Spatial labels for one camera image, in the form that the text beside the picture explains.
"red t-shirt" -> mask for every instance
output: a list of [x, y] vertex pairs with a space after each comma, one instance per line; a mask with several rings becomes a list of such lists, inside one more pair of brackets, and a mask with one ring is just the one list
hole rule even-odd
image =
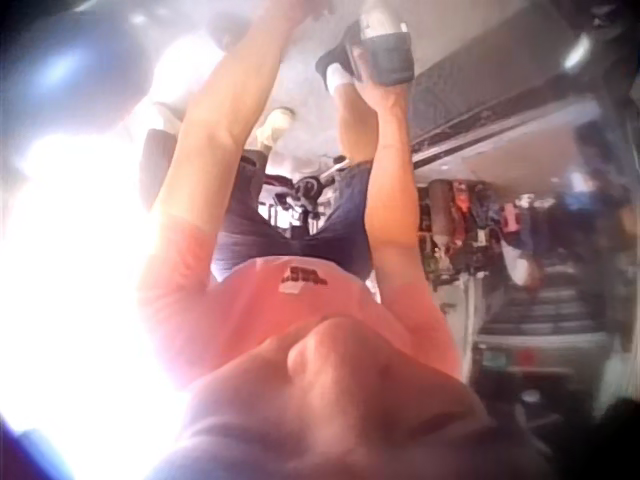
[[212, 281], [214, 239], [165, 218], [139, 288], [142, 318], [175, 382], [186, 387], [298, 322], [349, 316], [451, 376], [460, 359], [426, 282], [381, 292], [324, 260], [268, 257]]

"hand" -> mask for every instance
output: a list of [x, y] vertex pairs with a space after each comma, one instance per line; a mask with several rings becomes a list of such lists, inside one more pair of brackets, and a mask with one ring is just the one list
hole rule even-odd
[[407, 113], [409, 109], [409, 88], [407, 85], [385, 87], [371, 80], [371, 74], [364, 51], [354, 47], [354, 57], [358, 63], [358, 69], [362, 75], [362, 82], [356, 86], [360, 95], [378, 115], [389, 112]]
[[309, 17], [318, 20], [324, 13], [333, 13], [332, 0], [268, 0], [267, 5], [291, 29], [298, 28]]

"blue jeans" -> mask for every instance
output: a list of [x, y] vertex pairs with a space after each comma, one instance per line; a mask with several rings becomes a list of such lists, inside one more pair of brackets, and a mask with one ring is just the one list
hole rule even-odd
[[340, 176], [334, 209], [316, 234], [291, 240], [271, 226], [255, 207], [255, 186], [262, 185], [264, 171], [260, 165], [266, 165], [266, 160], [259, 151], [245, 151], [243, 155], [218, 234], [213, 259], [216, 278], [223, 280], [235, 267], [254, 258], [295, 256], [331, 261], [366, 280], [372, 270], [364, 226], [371, 163], [348, 168]]

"man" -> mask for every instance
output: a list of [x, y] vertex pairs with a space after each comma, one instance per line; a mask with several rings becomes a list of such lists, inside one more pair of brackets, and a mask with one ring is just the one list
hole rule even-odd
[[[260, 159], [241, 161], [243, 146], [291, 34], [326, 6], [269, 0], [186, 115], [153, 208], [157, 242], [140, 303], [192, 400], [176, 450], [152, 478], [504, 478], [529, 450], [513, 439], [496, 447], [429, 293], [406, 88], [365, 82], [360, 95], [332, 61], [344, 45], [323, 57], [354, 163], [342, 202], [300, 243], [251, 208], [247, 174]], [[212, 258], [223, 278], [213, 285]], [[382, 305], [361, 280], [369, 258]]]

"white sneaker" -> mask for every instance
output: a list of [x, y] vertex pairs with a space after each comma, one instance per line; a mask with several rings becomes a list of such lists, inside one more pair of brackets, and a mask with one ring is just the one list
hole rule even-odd
[[295, 118], [296, 114], [290, 108], [276, 108], [267, 116], [264, 125], [256, 130], [258, 145], [272, 149], [291, 128]]

